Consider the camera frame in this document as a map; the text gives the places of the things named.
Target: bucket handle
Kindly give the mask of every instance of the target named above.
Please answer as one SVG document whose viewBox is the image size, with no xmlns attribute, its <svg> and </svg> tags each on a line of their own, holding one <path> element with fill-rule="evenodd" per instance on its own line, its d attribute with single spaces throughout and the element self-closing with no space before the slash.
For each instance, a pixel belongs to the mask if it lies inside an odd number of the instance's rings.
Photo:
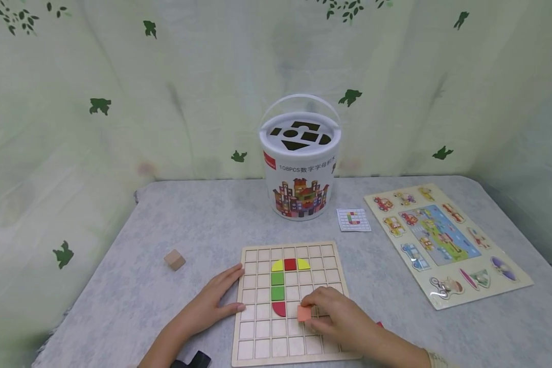
<svg viewBox="0 0 552 368">
<path fill-rule="evenodd" d="M 262 127 L 264 125 L 264 120 L 266 119 L 266 116 L 268 116 L 268 113 L 270 111 L 272 111 L 272 109 L 275 108 L 276 105 L 280 104 L 280 102 L 290 100 L 291 98 L 298 98 L 298 97 L 310 98 L 311 100 L 315 100 L 317 102 L 321 102 L 321 104 L 323 104 L 323 105 L 326 105 L 331 111 L 333 111 L 333 113 L 335 114 L 335 117 L 337 117 L 338 125 L 341 124 L 341 118 L 339 117 L 339 114 L 337 113 L 337 111 L 335 111 L 335 108 L 333 106 L 331 106 L 331 104 L 329 102 L 323 100 L 321 97 L 317 97 L 317 96 L 314 96 L 314 95 L 305 94 L 305 93 L 295 93 L 295 94 L 291 94 L 291 95 L 288 95 L 288 96 L 284 96 L 281 99 L 277 100 L 275 103 L 273 103 L 266 110 L 266 112 L 264 113 L 264 116 L 262 116 L 262 119 L 260 121 L 260 127 Z"/>
</svg>

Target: child's right hand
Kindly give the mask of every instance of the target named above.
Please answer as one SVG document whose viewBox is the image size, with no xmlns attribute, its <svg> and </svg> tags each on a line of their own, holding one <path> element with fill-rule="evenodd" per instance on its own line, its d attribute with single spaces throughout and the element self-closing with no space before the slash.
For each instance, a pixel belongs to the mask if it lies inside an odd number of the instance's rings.
<svg viewBox="0 0 552 368">
<path fill-rule="evenodd" d="M 301 305 L 319 306 L 329 313 L 329 318 L 305 321 L 305 326 L 329 336 L 344 348 L 365 353 L 376 339 L 377 325 L 358 305 L 333 287 L 318 287 L 303 298 Z"/>
<path fill-rule="evenodd" d="M 318 287 L 301 301 L 318 306 L 329 318 L 305 321 L 316 332 L 331 337 L 344 348 L 360 352 L 393 368 L 430 368 L 426 350 L 381 328 L 351 299 L 333 287 Z"/>
</svg>

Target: green square block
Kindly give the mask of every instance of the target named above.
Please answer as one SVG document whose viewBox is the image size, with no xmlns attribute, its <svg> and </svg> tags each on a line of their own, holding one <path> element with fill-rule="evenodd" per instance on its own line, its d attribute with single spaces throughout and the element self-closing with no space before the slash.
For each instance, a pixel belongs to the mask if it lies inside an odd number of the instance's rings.
<svg viewBox="0 0 552 368">
<path fill-rule="evenodd" d="M 272 302 L 284 300 L 284 286 L 272 286 Z"/>
<path fill-rule="evenodd" d="M 284 285 L 284 272 L 275 272 L 272 274 L 272 286 Z"/>
</svg>

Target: yellow semicircle block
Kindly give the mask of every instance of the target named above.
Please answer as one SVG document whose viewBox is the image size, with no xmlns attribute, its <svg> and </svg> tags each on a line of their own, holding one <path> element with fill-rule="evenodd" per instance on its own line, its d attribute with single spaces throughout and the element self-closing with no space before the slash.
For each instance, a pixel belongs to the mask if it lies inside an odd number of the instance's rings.
<svg viewBox="0 0 552 368">
<path fill-rule="evenodd" d="M 272 272 L 277 271 L 284 271 L 284 264 L 282 260 L 277 260 L 274 264 L 272 264 Z"/>
<path fill-rule="evenodd" d="M 299 270 L 310 270 L 311 266 L 309 266 L 309 263 L 304 259 L 297 259 L 296 263 L 298 264 Z"/>
</svg>

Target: printed building picture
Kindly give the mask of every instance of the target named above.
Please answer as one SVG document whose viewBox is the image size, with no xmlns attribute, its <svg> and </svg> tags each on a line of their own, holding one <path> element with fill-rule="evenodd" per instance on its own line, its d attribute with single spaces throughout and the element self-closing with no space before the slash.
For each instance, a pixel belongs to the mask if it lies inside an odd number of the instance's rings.
<svg viewBox="0 0 552 368">
<path fill-rule="evenodd" d="M 307 179 L 295 179 L 294 189 L 288 187 L 288 183 L 283 181 L 282 186 L 279 187 L 280 191 L 273 190 L 276 209 L 286 217 L 311 216 L 326 205 L 327 189 L 329 185 L 325 185 L 321 190 L 316 180 L 308 187 Z"/>
</svg>

